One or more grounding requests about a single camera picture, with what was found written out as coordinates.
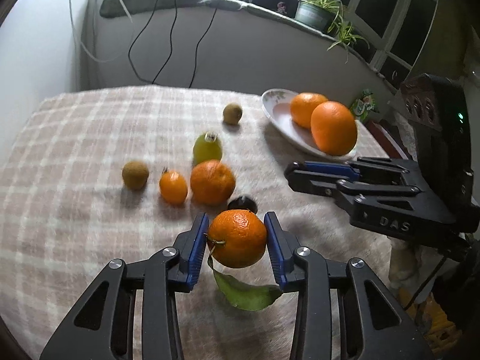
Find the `small orange tomato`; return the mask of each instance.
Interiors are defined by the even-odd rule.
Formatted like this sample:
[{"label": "small orange tomato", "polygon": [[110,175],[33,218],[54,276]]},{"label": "small orange tomato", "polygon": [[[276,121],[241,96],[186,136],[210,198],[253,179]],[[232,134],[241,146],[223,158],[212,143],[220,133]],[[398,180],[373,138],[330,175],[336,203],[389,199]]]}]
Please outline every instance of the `small orange tomato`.
[{"label": "small orange tomato", "polygon": [[160,195],[167,203],[181,205],[187,198],[187,182],[178,172],[165,170],[158,185]]}]

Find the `potted plant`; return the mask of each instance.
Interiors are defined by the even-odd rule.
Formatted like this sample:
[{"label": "potted plant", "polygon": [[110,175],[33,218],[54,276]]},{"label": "potted plant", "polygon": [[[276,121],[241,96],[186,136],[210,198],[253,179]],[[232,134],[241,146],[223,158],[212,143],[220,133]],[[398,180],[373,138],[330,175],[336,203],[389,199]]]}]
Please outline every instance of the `potted plant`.
[{"label": "potted plant", "polygon": [[346,21],[344,19],[341,20],[335,20],[332,23],[332,27],[336,28],[337,31],[335,32],[335,38],[337,38],[336,42],[333,42],[331,46],[327,49],[330,50],[331,48],[335,47],[337,44],[342,45],[345,50],[346,50],[346,62],[349,61],[349,49],[348,46],[354,45],[357,43],[358,40],[362,40],[366,42],[368,48],[370,48],[369,43],[367,40],[361,36],[353,33],[354,27],[352,26],[352,23],[349,21]]},{"label": "potted plant", "polygon": [[300,0],[295,20],[322,32],[332,30],[332,23],[342,17],[340,0]]}]

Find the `checkered tablecloth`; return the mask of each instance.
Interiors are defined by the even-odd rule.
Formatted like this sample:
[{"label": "checkered tablecloth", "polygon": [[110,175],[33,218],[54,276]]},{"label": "checkered tablecloth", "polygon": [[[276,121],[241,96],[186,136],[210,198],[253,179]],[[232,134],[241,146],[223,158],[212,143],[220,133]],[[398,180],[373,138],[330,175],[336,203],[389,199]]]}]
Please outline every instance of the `checkered tablecloth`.
[{"label": "checkered tablecloth", "polygon": [[[230,102],[244,110],[238,129],[221,123]],[[286,164],[315,158],[295,149],[269,124],[260,97],[160,87],[60,95],[45,100],[30,118],[0,172],[0,314],[33,359],[109,260],[147,259],[189,230],[195,215],[206,209],[190,195],[182,208],[158,198],[164,167],[189,178],[191,149],[204,131],[220,134],[222,160],[237,176],[234,195],[252,195],[261,218],[275,211],[302,245],[339,261],[363,257],[386,280],[386,237],[351,227],[331,199],[288,188]],[[363,126],[357,155],[386,156]],[[131,159],[146,161],[150,168],[142,193],[122,187],[122,167]],[[207,212],[213,216],[219,210]],[[193,292],[177,296],[185,359],[288,359],[296,295],[283,295],[260,312],[237,310],[203,264]],[[225,271],[252,284],[274,282],[267,254],[252,267]],[[139,316],[136,358],[140,323]]]}]

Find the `black robotic device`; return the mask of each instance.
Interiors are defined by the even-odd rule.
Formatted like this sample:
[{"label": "black robotic device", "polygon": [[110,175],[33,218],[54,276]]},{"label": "black robotic device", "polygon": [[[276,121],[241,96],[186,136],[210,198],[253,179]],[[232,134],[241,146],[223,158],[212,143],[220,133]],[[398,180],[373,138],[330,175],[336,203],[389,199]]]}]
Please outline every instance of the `black robotic device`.
[{"label": "black robotic device", "polygon": [[[415,130],[418,164],[379,158],[293,163],[285,177],[295,191],[335,198],[352,225],[436,248],[462,266],[471,262],[472,249],[459,235],[474,232],[480,218],[478,205],[471,202],[463,92],[449,81],[423,75],[405,83],[402,94]],[[445,103],[452,102],[442,96],[457,98],[456,108],[449,109]],[[442,166],[432,169],[437,162]],[[275,281],[284,292],[298,292],[291,360],[331,358],[331,288],[338,294],[342,360],[434,358],[414,322],[363,260],[323,258],[283,231],[273,212],[264,223]],[[59,325],[40,360],[131,359],[136,290],[143,290],[143,359],[183,359],[175,292],[190,292],[196,284],[207,228],[206,215],[199,214],[190,231],[150,259],[110,261]],[[470,266],[466,270],[474,274]],[[462,282],[454,275],[453,281],[462,287],[471,275],[460,275]],[[448,292],[449,286],[446,282],[443,289]]]}]

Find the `silver screw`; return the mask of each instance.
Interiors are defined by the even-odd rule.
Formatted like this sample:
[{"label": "silver screw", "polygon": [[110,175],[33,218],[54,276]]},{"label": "silver screw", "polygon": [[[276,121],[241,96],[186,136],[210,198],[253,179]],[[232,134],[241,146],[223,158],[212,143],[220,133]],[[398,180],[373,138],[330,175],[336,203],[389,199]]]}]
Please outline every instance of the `silver screw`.
[{"label": "silver screw", "polygon": [[164,250],[162,250],[162,254],[165,257],[172,257],[177,254],[177,250],[174,247],[166,247]]},{"label": "silver screw", "polygon": [[112,261],[109,262],[109,268],[111,269],[117,269],[122,266],[122,261],[120,259],[113,259]]},{"label": "silver screw", "polygon": [[363,261],[363,259],[359,259],[358,257],[354,257],[352,258],[351,262],[352,266],[354,266],[355,268],[363,268],[364,265],[365,265],[365,262]]},{"label": "silver screw", "polygon": [[310,249],[306,246],[297,247],[297,254],[299,256],[308,256],[310,254]]}]

